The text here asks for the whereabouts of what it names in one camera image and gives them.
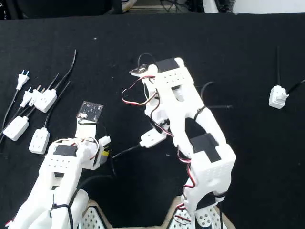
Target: power plug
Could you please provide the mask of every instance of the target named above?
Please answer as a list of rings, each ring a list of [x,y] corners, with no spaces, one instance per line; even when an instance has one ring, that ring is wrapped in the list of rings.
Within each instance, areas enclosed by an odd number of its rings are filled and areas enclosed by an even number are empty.
[[[32,98],[31,98],[31,100],[29,102],[29,106],[33,106],[35,104],[36,100],[38,100],[41,97],[42,93],[44,92],[44,89],[40,92],[39,88],[40,88],[40,85],[38,86],[37,89],[33,90]]]
[[[38,110],[47,113],[47,111],[54,104],[56,99],[57,99],[56,90],[48,89],[44,93],[42,93],[42,95],[39,98],[37,98],[35,102],[35,107]]]
[[[156,129],[151,129],[141,136],[140,145],[150,148],[166,139],[166,134],[160,134]]]
[[[32,99],[32,93],[30,92],[30,90],[31,90],[31,87],[29,88],[28,91],[25,91],[25,92],[24,92],[23,100],[22,100],[22,102],[21,102],[21,104],[20,104],[20,106],[23,107],[23,108],[24,108],[24,107],[29,103],[29,101],[31,101],[31,99]]]
[[[22,86],[29,80],[29,72],[30,71],[27,71],[27,73],[24,74],[24,70],[22,70],[21,74],[18,75],[18,84],[16,87],[17,90],[20,91]]]
[[[285,102],[288,96],[289,95],[286,94],[285,88],[282,88],[279,85],[274,86],[270,92],[269,106],[281,109],[285,106]]]
[[[17,116],[3,131],[3,134],[9,139],[16,142],[19,137],[24,133],[28,128],[29,122],[26,116],[20,117]]]
[[[34,154],[44,154],[49,142],[50,133],[47,128],[37,129],[30,142],[29,150]]]

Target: circuit board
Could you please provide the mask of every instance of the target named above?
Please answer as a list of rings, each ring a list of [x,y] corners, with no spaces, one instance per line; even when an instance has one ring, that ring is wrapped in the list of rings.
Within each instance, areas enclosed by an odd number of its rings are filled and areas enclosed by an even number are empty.
[[[77,114],[77,118],[81,118],[81,119],[85,119],[85,120],[89,120],[89,121],[93,121],[93,122],[97,123],[97,121],[102,113],[103,107],[104,106],[100,105],[100,104],[95,104],[95,103],[91,103],[88,101],[84,101]]]

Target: white power adapter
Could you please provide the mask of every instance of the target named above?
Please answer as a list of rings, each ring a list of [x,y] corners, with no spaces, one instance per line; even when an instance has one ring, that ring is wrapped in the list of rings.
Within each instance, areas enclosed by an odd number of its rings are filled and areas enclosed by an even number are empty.
[[[142,147],[150,148],[164,139],[166,139],[166,134],[159,133],[153,128],[141,136],[140,145]]]
[[[286,94],[285,88],[282,88],[279,85],[274,86],[270,92],[269,106],[281,109],[285,106],[285,102],[288,96],[289,95]]]
[[[35,102],[35,107],[38,110],[47,113],[47,111],[54,104],[56,99],[57,99],[56,90],[48,89],[44,93],[42,93],[42,95],[39,98],[37,98]]]
[[[47,128],[37,129],[30,142],[29,150],[34,154],[44,154],[49,142],[50,133]]]
[[[3,134],[13,141],[17,141],[19,137],[28,128],[28,117],[17,116],[3,131]]]

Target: perforated white bracket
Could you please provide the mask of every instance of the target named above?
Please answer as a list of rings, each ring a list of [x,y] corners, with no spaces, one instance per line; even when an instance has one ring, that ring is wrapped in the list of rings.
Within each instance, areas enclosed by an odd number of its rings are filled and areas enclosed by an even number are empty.
[[[212,229],[221,229],[220,217],[214,207],[200,209],[195,213],[195,216],[201,227],[206,228],[212,225]]]
[[[89,207],[83,216],[79,229],[106,229],[100,215],[94,207]]]
[[[169,224],[168,229],[194,229],[195,223],[187,222],[177,216],[190,219],[190,215],[186,210],[176,210],[172,221]],[[221,229],[220,217],[214,207],[206,207],[195,213],[197,223],[203,229]],[[223,229],[227,229],[227,226],[223,223]]]

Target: yellow component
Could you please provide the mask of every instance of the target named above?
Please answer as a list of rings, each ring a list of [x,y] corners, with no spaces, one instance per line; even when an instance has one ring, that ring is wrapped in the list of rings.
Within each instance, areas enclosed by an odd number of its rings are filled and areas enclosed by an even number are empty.
[[[105,151],[105,150],[104,150],[104,151],[102,152],[102,156],[108,156],[108,155],[109,155],[109,151]]]

